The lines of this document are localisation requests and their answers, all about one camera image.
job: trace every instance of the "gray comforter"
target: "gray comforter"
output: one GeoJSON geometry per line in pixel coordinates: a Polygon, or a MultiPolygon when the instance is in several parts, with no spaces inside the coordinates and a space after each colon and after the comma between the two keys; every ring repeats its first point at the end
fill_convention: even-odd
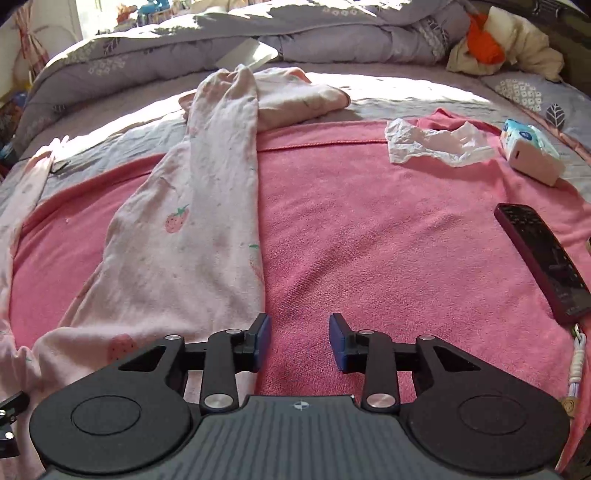
{"type": "Polygon", "coordinates": [[[468,26],[458,0],[271,0],[100,35],[41,72],[13,145],[20,155],[37,134],[89,100],[213,70],[247,37],[275,47],[284,61],[433,64],[468,26]]]}

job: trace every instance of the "metal bolt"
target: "metal bolt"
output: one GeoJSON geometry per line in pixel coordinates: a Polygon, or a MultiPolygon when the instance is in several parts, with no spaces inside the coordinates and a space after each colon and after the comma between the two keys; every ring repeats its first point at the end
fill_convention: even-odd
{"type": "Polygon", "coordinates": [[[214,393],[206,397],[204,401],[205,405],[209,408],[215,408],[216,410],[228,408],[233,402],[234,399],[225,393],[214,393]]]}
{"type": "Polygon", "coordinates": [[[390,408],[396,405],[396,399],[387,393],[374,393],[368,397],[367,403],[373,408],[390,408]]]}

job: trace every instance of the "orange cloth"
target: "orange cloth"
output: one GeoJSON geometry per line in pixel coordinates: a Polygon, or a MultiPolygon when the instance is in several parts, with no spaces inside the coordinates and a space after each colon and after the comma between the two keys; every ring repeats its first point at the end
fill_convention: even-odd
{"type": "Polygon", "coordinates": [[[480,63],[494,65],[505,61],[505,52],[492,37],[484,31],[484,24],[488,18],[485,14],[470,15],[470,28],[468,29],[468,51],[480,63]]]}

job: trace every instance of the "sunlight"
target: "sunlight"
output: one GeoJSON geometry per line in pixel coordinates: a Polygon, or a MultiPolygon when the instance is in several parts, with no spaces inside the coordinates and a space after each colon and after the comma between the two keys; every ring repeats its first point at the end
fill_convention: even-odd
{"type": "MultiPolygon", "coordinates": [[[[388,6],[388,8],[394,8],[396,10],[402,9],[404,5],[410,5],[413,0],[389,0],[387,3],[384,3],[388,6]]],[[[371,7],[375,7],[376,3],[375,0],[358,0],[357,5],[364,7],[365,5],[369,5],[371,7]]]]}
{"type": "Polygon", "coordinates": [[[181,95],[174,95],[170,98],[151,103],[136,112],[123,115],[86,135],[78,135],[72,138],[63,148],[60,159],[65,160],[78,155],[104,142],[113,135],[121,135],[131,128],[140,127],[161,119],[170,113],[179,112],[181,107],[178,104],[178,99],[181,95]]]}
{"type": "Polygon", "coordinates": [[[450,87],[429,80],[414,80],[402,77],[373,77],[356,74],[313,73],[306,75],[313,83],[327,83],[341,88],[351,100],[447,100],[451,102],[490,103],[472,92],[450,87]]]}
{"type": "MultiPolygon", "coordinates": [[[[237,17],[244,17],[244,18],[250,18],[250,17],[273,18],[271,13],[274,9],[279,8],[279,7],[285,7],[287,5],[289,5],[289,6],[295,5],[299,8],[302,8],[302,7],[316,8],[318,6],[318,3],[310,1],[310,0],[275,0],[272,4],[268,4],[266,2],[263,2],[260,4],[256,4],[256,7],[254,5],[251,5],[251,7],[253,7],[253,8],[249,8],[249,7],[236,8],[234,10],[230,10],[228,12],[228,15],[235,15],[237,17]]],[[[322,5],[324,6],[323,12],[330,11],[331,9],[334,9],[334,10],[359,9],[359,10],[362,10],[365,15],[369,15],[370,17],[376,16],[375,14],[367,11],[361,5],[361,2],[351,3],[351,1],[349,1],[349,0],[324,0],[322,5]]]]}

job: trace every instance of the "strawberry print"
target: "strawberry print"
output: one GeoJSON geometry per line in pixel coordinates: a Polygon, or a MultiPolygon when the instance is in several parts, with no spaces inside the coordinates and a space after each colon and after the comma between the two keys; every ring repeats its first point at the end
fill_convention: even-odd
{"type": "Polygon", "coordinates": [[[188,205],[185,205],[183,208],[177,209],[176,213],[168,216],[166,223],[164,224],[164,229],[168,233],[176,233],[181,229],[185,220],[189,216],[189,209],[187,207],[188,205]]]}
{"type": "Polygon", "coordinates": [[[251,260],[250,260],[249,263],[250,263],[251,269],[254,272],[254,274],[256,275],[256,277],[259,279],[259,281],[262,284],[264,284],[265,283],[265,277],[263,275],[262,268],[259,265],[259,262],[251,258],[251,260]]]}
{"type": "Polygon", "coordinates": [[[109,342],[109,347],[107,350],[107,363],[111,364],[115,360],[121,360],[137,349],[138,345],[129,335],[126,333],[116,335],[109,342]]]}

